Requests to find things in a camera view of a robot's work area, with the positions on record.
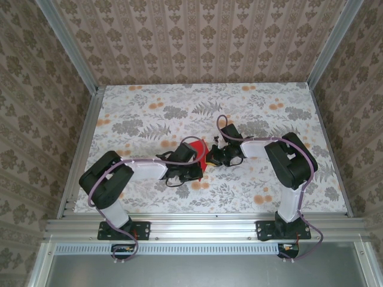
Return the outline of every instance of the floral tablecloth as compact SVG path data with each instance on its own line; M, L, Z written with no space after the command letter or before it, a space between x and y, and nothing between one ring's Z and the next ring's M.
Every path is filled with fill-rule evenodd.
M189 135L202 137L210 148L220 114L243 136L297 133L319 165L303 211L346 212L306 83L108 86L86 169L109 150L123 157L153 158L174 150ZM208 166L201 182L178 188L166 187L164 181L130 182L120 200L135 213L274 212L281 187L267 159L249 158L235 167ZM83 190L75 211L95 211Z

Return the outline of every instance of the red object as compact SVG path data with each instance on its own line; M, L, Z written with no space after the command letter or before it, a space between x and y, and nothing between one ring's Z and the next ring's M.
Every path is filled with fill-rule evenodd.
M205 172L205 169L206 169L206 155L209 153L209 148L208 146L206 145L205 141L203 141L203 144L201 141L196 141L196 142L191 142L189 143L189 145L191 145L193 148L196 149L197 151L197 158L201 156L201 154L203 153L203 145L205 145L205 154L203 155L203 158L199 161L201 163L201 168L203 170L203 172Z

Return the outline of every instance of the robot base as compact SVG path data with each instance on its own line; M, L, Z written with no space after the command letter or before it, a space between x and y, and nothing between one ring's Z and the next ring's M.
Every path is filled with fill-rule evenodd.
M293 222L286 223L277 212L275 212L275 221L257 221L257 237L260 241L272 239L311 239L310 228L301 218Z
M132 221L129 234L132 235L137 240L149 240L150 222ZM97 239L98 240L130 240L128 236L114 230L105 221L100 223Z

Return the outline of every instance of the vented metal strip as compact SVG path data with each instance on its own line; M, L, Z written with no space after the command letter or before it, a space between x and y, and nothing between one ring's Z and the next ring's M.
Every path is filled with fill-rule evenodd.
M111 255L111 243L59 243L55 255ZM138 255L271 255L277 243L140 243Z

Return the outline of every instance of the wall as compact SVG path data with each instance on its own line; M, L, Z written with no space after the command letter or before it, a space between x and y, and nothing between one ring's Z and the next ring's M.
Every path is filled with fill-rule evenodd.
M346 0L54 0L99 85L293 82Z
M383 266L383 1L364 1L314 90L353 211Z
M0 1L0 286L23 286L55 218L89 95L33 1Z

